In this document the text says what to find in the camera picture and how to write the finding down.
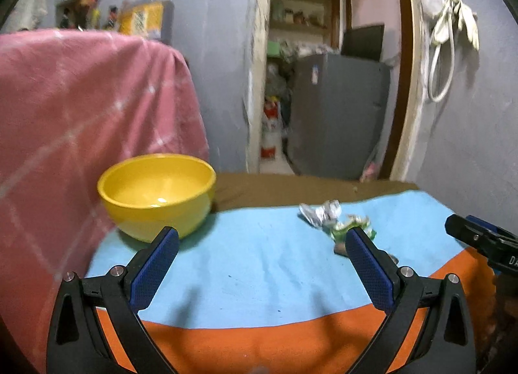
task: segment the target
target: bowl rim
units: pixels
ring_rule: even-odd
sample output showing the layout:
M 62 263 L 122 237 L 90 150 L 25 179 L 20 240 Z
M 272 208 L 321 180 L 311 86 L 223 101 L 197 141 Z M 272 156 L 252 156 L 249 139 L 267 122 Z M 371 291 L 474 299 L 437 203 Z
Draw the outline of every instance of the bowl rim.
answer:
M 195 162 L 201 163 L 207 167 L 210 172 L 210 180 L 205 184 L 205 186 L 200 190 L 199 193 L 193 194 L 192 196 L 189 196 L 185 199 L 176 200 L 164 204 L 160 204 L 156 207 L 151 206 L 137 206 L 134 204 L 127 204 L 127 203 L 121 203 L 120 201 L 113 200 L 111 197 L 109 197 L 105 191 L 104 191 L 104 184 L 108 177 L 112 175 L 113 172 L 117 171 L 118 169 L 126 166 L 128 163 L 139 161 L 139 160 L 148 160 L 148 159 L 157 159 L 157 158 L 182 158 L 186 160 L 193 160 Z M 114 204 L 115 206 L 123 207 L 125 209 L 163 209 L 170 206 L 175 206 L 179 203 L 184 203 L 186 201 L 195 199 L 199 196 L 202 196 L 203 194 L 206 194 L 216 183 L 216 172 L 214 171 L 214 168 L 209 165 L 207 162 L 205 162 L 203 159 L 196 158 L 194 156 L 189 155 L 182 155 L 180 153 L 154 153 L 154 154 L 146 154 L 146 155 L 139 155 L 134 156 L 133 158 L 125 159 L 122 162 L 119 162 L 115 165 L 112 165 L 110 168 L 105 170 L 103 174 L 99 177 L 99 180 L 97 181 L 97 192 L 101 196 L 101 198 L 108 203 Z

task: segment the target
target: bottle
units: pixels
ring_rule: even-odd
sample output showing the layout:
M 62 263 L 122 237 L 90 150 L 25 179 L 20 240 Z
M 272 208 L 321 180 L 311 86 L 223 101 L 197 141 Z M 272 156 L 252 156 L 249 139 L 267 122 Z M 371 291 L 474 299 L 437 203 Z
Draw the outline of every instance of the bottle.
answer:
M 171 45 L 174 10 L 173 0 L 126 0 L 118 31 Z
M 70 17 L 68 16 L 69 13 L 70 10 L 68 10 L 68 7 L 65 7 L 65 10 L 63 11 L 63 17 L 60 21 L 60 29 L 71 29 Z
M 110 6 L 110 15 L 108 17 L 108 21 L 104 25 L 104 30 L 115 30 L 115 25 L 117 24 L 117 6 Z
M 95 6 L 90 17 L 90 29 L 100 29 L 100 10 Z

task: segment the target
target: refrigerator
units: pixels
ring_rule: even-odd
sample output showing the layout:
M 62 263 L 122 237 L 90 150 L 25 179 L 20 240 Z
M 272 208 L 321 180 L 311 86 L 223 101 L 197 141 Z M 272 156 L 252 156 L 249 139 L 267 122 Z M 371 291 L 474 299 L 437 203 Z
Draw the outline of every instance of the refrigerator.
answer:
M 389 67 L 374 60 L 298 60 L 287 140 L 295 172 L 358 180 L 381 135 L 389 83 Z

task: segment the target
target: pink cloth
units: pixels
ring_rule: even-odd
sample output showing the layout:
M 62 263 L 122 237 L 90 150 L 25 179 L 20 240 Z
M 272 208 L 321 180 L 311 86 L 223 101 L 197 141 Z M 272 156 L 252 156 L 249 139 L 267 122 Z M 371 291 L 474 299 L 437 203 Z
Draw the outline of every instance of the pink cloth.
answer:
M 97 179 L 159 152 L 208 159 L 178 51 L 98 31 L 0 37 L 0 315 L 40 372 L 64 273 L 84 275 L 113 228 Z

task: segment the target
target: sticker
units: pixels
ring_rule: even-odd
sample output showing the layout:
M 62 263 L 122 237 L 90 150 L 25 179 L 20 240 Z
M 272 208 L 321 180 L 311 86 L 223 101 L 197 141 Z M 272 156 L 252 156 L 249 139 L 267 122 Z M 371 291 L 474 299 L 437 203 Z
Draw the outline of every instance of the sticker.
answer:
M 159 38 L 162 28 L 164 5 L 160 1 L 136 6 L 120 16 L 118 31 L 125 35 L 139 35 L 148 38 Z
M 313 69 L 311 70 L 311 82 L 313 85 L 318 85 L 319 83 L 319 66 L 314 65 Z

